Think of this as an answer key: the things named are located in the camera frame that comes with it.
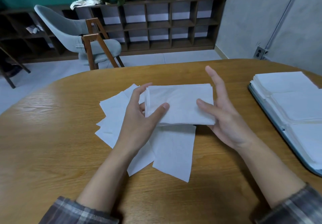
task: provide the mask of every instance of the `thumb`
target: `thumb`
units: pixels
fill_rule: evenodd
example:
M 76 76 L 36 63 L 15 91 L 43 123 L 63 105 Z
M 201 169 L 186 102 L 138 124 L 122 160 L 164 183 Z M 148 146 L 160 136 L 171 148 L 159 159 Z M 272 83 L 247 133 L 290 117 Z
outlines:
M 215 116 L 218 120 L 221 120 L 225 117 L 226 112 L 215 105 L 208 104 L 201 99 L 197 99 L 197 105 L 202 111 Z
M 168 103 L 161 104 L 159 108 L 155 110 L 149 117 L 148 120 L 151 123 L 153 127 L 156 127 L 159 120 L 166 114 L 168 109 L 170 108 L 170 105 Z

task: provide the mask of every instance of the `cubby shelf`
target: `cubby shelf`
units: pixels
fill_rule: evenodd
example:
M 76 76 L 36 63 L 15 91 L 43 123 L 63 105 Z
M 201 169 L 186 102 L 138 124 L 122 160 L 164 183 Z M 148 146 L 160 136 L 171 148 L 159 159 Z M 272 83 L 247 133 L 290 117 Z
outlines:
M 111 38 L 113 35 L 120 34 L 118 40 L 121 43 L 121 55 L 139 55 L 165 52 L 193 51 L 213 49 L 216 43 L 217 34 L 223 14 L 226 0 L 211 0 L 211 14 L 207 18 L 197 18 L 198 5 L 207 0 L 137 0 L 126 2 L 123 6 L 115 4 L 95 5 L 82 7 L 88 9 L 92 18 L 98 18 L 105 31 Z M 190 4 L 190 12 L 185 19 L 178 19 L 173 16 L 175 4 Z M 167 19 L 156 20 L 148 19 L 149 10 L 153 4 L 165 4 L 167 6 Z M 145 21 L 133 22 L 126 16 L 126 9 L 134 5 L 141 5 L 144 9 Z M 101 7 L 114 7 L 119 21 L 106 24 Z M 71 10 L 69 5 L 49 6 L 49 8 L 61 12 L 66 18 L 78 20 L 77 11 Z M 44 31 L 30 34 L 26 27 L 35 24 L 35 20 L 40 23 Z M 4 47 L 22 62 L 44 62 L 54 60 L 77 59 L 78 53 L 67 50 L 62 43 L 49 30 L 45 23 L 39 18 L 35 11 L 31 9 L 12 9 L 0 12 L 0 45 Z M 156 31 L 163 34 L 155 37 Z M 178 35 L 178 30 L 187 30 L 186 38 Z M 145 36 L 145 41 L 137 41 L 137 32 Z

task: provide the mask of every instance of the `hand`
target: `hand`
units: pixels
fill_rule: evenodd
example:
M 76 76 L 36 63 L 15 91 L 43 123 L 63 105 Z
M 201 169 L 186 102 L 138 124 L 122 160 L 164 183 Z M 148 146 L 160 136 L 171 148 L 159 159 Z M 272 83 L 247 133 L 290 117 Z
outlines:
M 230 102 L 221 77 L 209 66 L 206 66 L 205 70 L 216 86 L 217 100 L 214 100 L 214 105 L 212 105 L 198 99 L 197 105 L 201 110 L 215 117 L 216 123 L 210 125 L 210 129 L 221 141 L 233 149 L 245 147 L 252 141 L 258 140 Z
M 144 117 L 145 104 L 139 104 L 139 98 L 151 84 L 147 83 L 134 89 L 126 108 L 119 139 L 114 147 L 132 156 L 135 156 L 147 143 L 159 120 L 170 107 L 168 103 L 161 104 L 152 115 Z

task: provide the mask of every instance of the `plaid sleeve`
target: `plaid sleeve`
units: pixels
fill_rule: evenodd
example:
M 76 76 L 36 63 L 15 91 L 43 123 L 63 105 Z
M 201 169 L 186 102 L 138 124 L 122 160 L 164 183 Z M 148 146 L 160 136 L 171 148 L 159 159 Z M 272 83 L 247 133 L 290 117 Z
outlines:
M 306 185 L 256 223 L 322 223 L 322 197 Z
M 119 221 L 105 212 L 87 208 L 60 196 L 39 222 L 39 224 L 54 223 L 117 224 Z

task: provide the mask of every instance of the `gray wall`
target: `gray wall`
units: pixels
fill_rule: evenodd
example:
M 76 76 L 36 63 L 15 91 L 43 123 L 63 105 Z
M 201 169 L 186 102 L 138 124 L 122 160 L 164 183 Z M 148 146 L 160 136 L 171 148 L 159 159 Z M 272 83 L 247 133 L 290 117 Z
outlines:
M 229 58 L 265 48 L 289 0 L 227 0 L 216 45 Z
M 322 75 L 322 0 L 295 0 L 267 58 Z

